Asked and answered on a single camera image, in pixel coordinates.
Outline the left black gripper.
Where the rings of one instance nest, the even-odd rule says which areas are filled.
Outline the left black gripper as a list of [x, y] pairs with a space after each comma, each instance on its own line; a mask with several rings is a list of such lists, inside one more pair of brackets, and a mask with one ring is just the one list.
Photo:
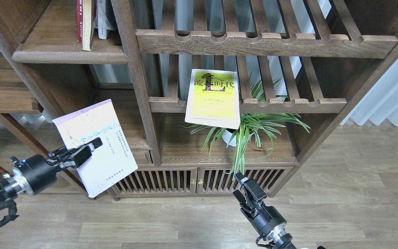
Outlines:
[[35, 155], [28, 159], [19, 160], [14, 156], [10, 161], [13, 167], [11, 187], [19, 193], [32, 196], [40, 193], [56, 182], [56, 174], [68, 167], [79, 168], [91, 156], [92, 152], [102, 146], [100, 137], [82, 144], [77, 148], [67, 149], [65, 146], [48, 153], [48, 158]]

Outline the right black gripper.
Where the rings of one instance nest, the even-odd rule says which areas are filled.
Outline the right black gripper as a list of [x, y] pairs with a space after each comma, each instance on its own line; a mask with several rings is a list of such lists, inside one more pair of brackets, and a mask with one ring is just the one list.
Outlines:
[[261, 208], [267, 194], [254, 179], [248, 179], [240, 172], [234, 176], [244, 189], [244, 194], [240, 190], [233, 192], [239, 202], [241, 212], [262, 239], [281, 239], [286, 234], [286, 220], [273, 206]]

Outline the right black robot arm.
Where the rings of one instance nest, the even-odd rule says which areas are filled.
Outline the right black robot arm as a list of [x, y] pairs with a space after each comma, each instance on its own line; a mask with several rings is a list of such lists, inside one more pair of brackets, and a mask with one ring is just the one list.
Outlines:
[[259, 237], [256, 245], [268, 249], [295, 249], [292, 244], [292, 235], [285, 231], [286, 219], [273, 206], [263, 202], [267, 194], [254, 179], [248, 179], [242, 173], [234, 175], [244, 189], [233, 192], [238, 200], [240, 211], [250, 221]]

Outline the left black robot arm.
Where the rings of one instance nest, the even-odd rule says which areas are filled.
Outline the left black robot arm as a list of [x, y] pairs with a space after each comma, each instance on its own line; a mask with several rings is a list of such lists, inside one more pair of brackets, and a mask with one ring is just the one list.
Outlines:
[[36, 195], [57, 181], [57, 173], [71, 168], [79, 168], [91, 156], [95, 149], [102, 146], [102, 140], [94, 140], [82, 144], [77, 148], [58, 148], [48, 154], [34, 155], [19, 160], [12, 156], [13, 175], [0, 176], [0, 227], [17, 218], [15, 199], [19, 193]]

